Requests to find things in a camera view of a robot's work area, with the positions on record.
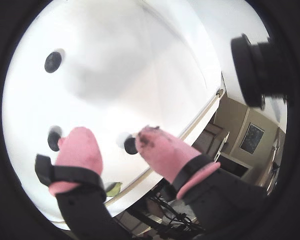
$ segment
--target hand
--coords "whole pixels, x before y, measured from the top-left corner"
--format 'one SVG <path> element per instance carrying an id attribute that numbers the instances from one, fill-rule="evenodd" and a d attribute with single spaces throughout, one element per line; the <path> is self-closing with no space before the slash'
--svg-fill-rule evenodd
<path id="1" fill-rule="evenodd" d="M 181 139 L 159 129 L 145 127 L 135 138 L 135 146 L 141 156 L 158 174 L 171 184 L 180 170 L 201 153 Z M 220 167 L 219 162 L 211 162 L 199 170 L 179 191 L 180 199 L 194 185 L 200 183 Z"/>
<path id="2" fill-rule="evenodd" d="M 97 140 L 90 129 L 85 127 L 74 128 L 67 137 L 58 141 L 60 152 L 55 165 L 72 166 L 90 169 L 101 175 L 103 161 Z M 68 192 L 79 183 L 59 181 L 49 186 L 49 192 L 55 196 L 58 193 Z"/>

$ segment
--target wall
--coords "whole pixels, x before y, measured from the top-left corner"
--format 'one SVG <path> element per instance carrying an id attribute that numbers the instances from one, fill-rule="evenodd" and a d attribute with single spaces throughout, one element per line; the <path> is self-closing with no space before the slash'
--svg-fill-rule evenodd
<path id="1" fill-rule="evenodd" d="M 268 32 L 255 10 L 244 0 L 187 0 L 201 19 L 218 55 L 228 97 L 245 104 L 232 58 L 231 39 L 246 34 L 252 44 L 268 41 Z M 267 99 L 261 115 L 286 132 L 287 107 Z"/>
<path id="2" fill-rule="evenodd" d="M 262 139 L 253 154 L 250 154 L 240 148 L 250 123 L 264 130 Z M 238 136 L 237 143 L 233 146 L 233 152 L 230 154 L 232 157 L 253 167 L 252 172 L 246 176 L 246 181 L 255 182 L 263 169 L 267 166 L 277 129 L 278 126 L 274 122 L 253 109 L 249 110 L 246 122 L 242 126 L 242 132 Z"/>
<path id="3" fill-rule="evenodd" d="M 248 107 L 235 100 L 228 98 L 226 95 L 220 100 L 219 108 L 215 114 L 214 124 L 230 131 L 228 145 L 223 150 L 229 154 L 233 148 L 241 126 L 244 122 Z"/>
<path id="4" fill-rule="evenodd" d="M 280 129 L 278 128 L 278 132 L 276 133 L 276 139 L 278 142 L 276 142 L 276 147 L 273 147 L 271 150 L 271 153 L 274 152 L 274 158 L 273 155 L 270 154 L 270 158 L 269 158 L 269 162 L 267 164 L 267 167 L 265 169 L 263 169 L 258 181 L 256 182 L 256 184 L 258 186 L 265 186 L 266 188 L 269 186 L 269 190 L 271 191 L 271 189 L 273 189 L 273 187 L 275 186 L 275 182 L 277 181 L 278 178 L 278 173 L 280 171 L 280 168 L 277 170 L 277 174 L 275 175 L 274 179 L 271 180 L 272 174 L 269 174 L 271 172 L 272 166 L 273 166 L 273 162 L 272 160 L 278 164 L 279 166 L 281 165 L 281 160 L 282 160 L 282 155 L 283 155 L 283 151 L 284 151 L 284 143 L 285 143 L 285 139 L 286 139 L 286 134 Z"/>
<path id="5" fill-rule="evenodd" d="M 214 123 L 230 132 L 228 146 L 223 152 L 252 166 L 253 170 L 244 180 L 255 182 L 268 163 L 278 125 L 259 112 L 226 96 L 220 101 Z M 264 130 L 262 139 L 253 154 L 240 148 L 250 123 Z"/>

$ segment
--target cable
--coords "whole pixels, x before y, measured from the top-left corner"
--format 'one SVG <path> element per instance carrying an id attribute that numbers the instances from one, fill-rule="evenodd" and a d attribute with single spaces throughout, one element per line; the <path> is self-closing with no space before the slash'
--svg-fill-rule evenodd
<path id="1" fill-rule="evenodd" d="M 150 197 L 150 199 L 158 203 L 160 206 L 162 206 L 163 208 L 165 208 L 167 211 L 171 212 L 175 216 L 174 218 L 171 218 L 167 216 L 165 212 L 163 212 L 163 215 L 170 220 L 168 226 L 184 225 L 185 226 L 184 231 L 203 231 L 202 227 L 199 224 L 193 223 L 185 213 L 178 213 L 167 202 L 162 200 L 159 196 L 154 195 L 153 197 Z"/>

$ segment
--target black wrist strap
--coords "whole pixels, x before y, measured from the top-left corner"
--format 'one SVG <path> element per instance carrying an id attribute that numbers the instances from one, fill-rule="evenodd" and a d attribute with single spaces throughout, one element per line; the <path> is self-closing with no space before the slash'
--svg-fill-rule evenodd
<path id="1" fill-rule="evenodd" d="M 172 183 L 176 192 L 179 192 L 183 185 L 185 185 L 198 170 L 202 169 L 209 163 L 212 163 L 212 159 L 208 155 L 201 154 L 192 158 L 186 165 L 184 165 Z"/>
<path id="2" fill-rule="evenodd" d="M 55 195 L 61 214 L 80 240 L 131 240 L 110 216 L 100 193 L 87 186 Z"/>
<path id="3" fill-rule="evenodd" d="M 83 184 L 95 188 L 101 193 L 102 200 L 107 196 L 101 177 L 92 170 L 76 166 L 54 166 L 48 156 L 37 154 L 35 158 L 35 173 L 39 181 L 46 186 L 52 183 L 65 181 Z"/>

